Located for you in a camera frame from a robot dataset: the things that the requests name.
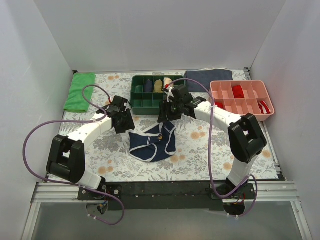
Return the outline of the navy white-trimmed underwear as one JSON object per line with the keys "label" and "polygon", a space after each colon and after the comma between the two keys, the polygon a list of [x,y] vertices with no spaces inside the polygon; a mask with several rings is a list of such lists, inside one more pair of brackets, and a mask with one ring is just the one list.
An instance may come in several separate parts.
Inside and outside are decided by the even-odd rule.
{"label": "navy white-trimmed underwear", "polygon": [[157,123],[145,132],[129,132],[128,154],[144,163],[154,163],[176,154],[176,126],[169,121]]}

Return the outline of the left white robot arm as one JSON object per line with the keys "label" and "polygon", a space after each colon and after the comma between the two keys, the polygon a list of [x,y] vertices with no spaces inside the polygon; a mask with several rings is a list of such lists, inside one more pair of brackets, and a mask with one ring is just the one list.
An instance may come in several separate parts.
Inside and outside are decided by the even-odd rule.
{"label": "left white robot arm", "polygon": [[89,194],[95,200],[103,199],[107,193],[103,185],[106,180],[87,169],[86,149],[107,131],[114,129],[117,134],[124,134],[135,129],[128,105],[127,99],[115,96],[111,104],[95,113],[91,123],[66,136],[58,134],[54,137],[46,165],[47,173],[89,188]]}

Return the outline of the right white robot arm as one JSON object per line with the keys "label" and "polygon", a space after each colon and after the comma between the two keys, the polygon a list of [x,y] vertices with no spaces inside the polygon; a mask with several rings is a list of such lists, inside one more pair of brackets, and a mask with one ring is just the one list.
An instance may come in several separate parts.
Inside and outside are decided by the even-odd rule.
{"label": "right white robot arm", "polygon": [[245,192],[254,161],[267,145],[265,135],[256,117],[248,113],[240,115],[226,111],[213,100],[193,97],[185,85],[166,85],[166,97],[159,105],[158,122],[175,121],[183,115],[209,123],[228,135],[229,146],[234,156],[231,172],[226,178],[226,192],[237,199]]}

